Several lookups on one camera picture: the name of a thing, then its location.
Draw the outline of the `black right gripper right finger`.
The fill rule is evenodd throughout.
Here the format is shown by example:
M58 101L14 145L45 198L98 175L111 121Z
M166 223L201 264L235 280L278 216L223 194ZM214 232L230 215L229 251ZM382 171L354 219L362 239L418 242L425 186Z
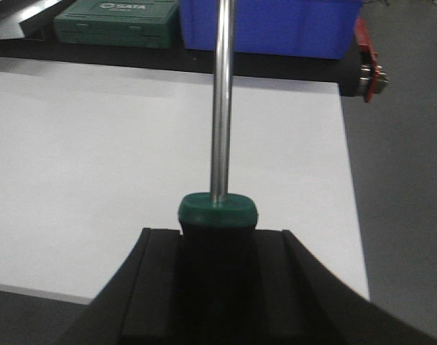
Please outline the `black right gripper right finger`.
M352 290L290 231L254 239L265 344L437 344Z

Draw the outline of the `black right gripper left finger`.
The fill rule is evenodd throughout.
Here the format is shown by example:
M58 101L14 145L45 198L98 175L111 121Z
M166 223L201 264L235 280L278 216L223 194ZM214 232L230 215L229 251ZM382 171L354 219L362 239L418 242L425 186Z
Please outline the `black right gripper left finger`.
M129 256L56 344L174 344L180 232L142 230Z

